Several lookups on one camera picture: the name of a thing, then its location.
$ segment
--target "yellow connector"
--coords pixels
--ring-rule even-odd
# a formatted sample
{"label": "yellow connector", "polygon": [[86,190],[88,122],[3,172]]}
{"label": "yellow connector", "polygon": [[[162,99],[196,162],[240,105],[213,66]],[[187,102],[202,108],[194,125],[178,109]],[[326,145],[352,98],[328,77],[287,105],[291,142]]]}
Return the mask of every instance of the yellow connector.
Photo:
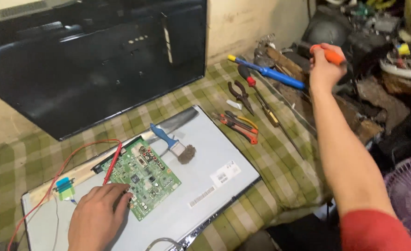
{"label": "yellow connector", "polygon": [[227,58],[232,62],[235,62],[236,60],[236,56],[233,56],[233,55],[228,55]]}

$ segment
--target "hand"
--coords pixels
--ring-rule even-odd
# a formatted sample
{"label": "hand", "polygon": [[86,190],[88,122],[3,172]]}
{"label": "hand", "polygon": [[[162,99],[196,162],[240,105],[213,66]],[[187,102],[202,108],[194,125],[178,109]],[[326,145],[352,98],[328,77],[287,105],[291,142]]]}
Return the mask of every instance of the hand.
{"label": "hand", "polygon": [[323,49],[335,51],[345,58],[342,49],[338,46],[322,43],[321,48],[314,49],[314,57],[310,60],[311,75],[309,78],[312,93],[331,93],[333,86],[346,74],[346,66],[341,67],[329,63],[325,58]]}
{"label": "hand", "polygon": [[94,187],[80,199],[69,225],[68,251],[105,249],[119,230],[128,201],[133,195],[125,193],[115,211],[113,204],[129,187],[127,184],[114,183]]}

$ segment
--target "wall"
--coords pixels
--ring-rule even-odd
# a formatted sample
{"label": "wall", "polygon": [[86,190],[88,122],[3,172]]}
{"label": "wall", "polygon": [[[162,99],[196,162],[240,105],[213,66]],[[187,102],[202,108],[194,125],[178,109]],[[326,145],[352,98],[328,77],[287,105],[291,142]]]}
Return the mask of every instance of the wall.
{"label": "wall", "polygon": [[[35,0],[0,0],[0,9]],[[207,64],[227,54],[252,50],[256,40],[275,33],[277,48],[297,41],[308,25],[306,0],[209,0]],[[0,144],[39,130],[0,100]]]}

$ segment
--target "paint brush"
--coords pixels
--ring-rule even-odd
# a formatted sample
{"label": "paint brush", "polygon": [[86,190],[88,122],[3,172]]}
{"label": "paint brush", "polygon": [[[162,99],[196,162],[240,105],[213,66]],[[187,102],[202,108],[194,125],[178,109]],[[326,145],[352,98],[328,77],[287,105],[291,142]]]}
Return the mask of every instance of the paint brush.
{"label": "paint brush", "polygon": [[181,164],[187,164],[195,156],[196,149],[192,145],[185,147],[179,140],[170,139],[164,130],[157,128],[153,123],[150,123],[150,128],[156,136],[167,142],[169,151],[177,157]]}

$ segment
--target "red wire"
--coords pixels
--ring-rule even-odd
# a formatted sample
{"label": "red wire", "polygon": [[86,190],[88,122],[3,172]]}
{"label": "red wire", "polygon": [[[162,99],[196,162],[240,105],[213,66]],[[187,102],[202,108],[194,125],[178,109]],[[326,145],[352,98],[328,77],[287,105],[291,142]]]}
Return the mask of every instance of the red wire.
{"label": "red wire", "polygon": [[69,157],[64,161],[62,167],[60,168],[60,170],[58,170],[57,174],[56,174],[56,175],[54,176],[54,178],[52,179],[52,183],[51,183],[51,185],[49,186],[48,191],[47,191],[46,194],[43,196],[43,198],[41,198],[41,201],[40,201],[34,208],[32,208],[32,210],[30,210],[29,213],[27,213],[27,214],[19,221],[19,223],[18,223],[17,226],[16,226],[15,232],[13,233],[13,236],[12,236],[10,242],[9,242],[7,251],[10,251],[10,248],[11,248],[11,245],[12,245],[12,242],[13,242],[13,239],[15,238],[15,235],[17,234],[18,230],[20,229],[21,224],[24,222],[24,220],[27,218],[27,216],[29,216],[30,213],[32,213],[35,209],[37,209],[37,208],[41,205],[41,203],[45,200],[45,198],[50,195],[51,190],[52,190],[52,186],[54,186],[55,181],[57,181],[58,176],[60,176],[60,174],[61,174],[62,171],[64,170],[65,166],[67,165],[68,161],[69,161],[78,151],[80,151],[82,148],[85,148],[85,147],[87,147],[87,146],[89,146],[89,145],[94,145],[94,144],[98,144],[98,143],[104,143],[104,142],[108,142],[108,141],[117,141],[117,142],[119,142],[119,144],[117,145],[116,153],[114,154],[113,160],[111,161],[111,165],[110,165],[110,167],[108,168],[107,176],[105,177],[105,180],[103,181],[103,184],[105,185],[105,184],[108,182],[108,180],[109,180],[109,178],[110,178],[110,176],[111,176],[111,172],[112,172],[113,169],[114,169],[114,165],[116,164],[117,158],[119,157],[120,150],[122,149],[122,142],[121,142],[120,140],[118,140],[118,139],[104,139],[104,140],[99,140],[99,141],[96,141],[96,142],[91,142],[91,143],[82,145],[82,146],[80,146],[79,148],[77,148],[77,149],[76,149],[75,151],[73,151],[73,152],[71,153],[71,155],[69,155]]}

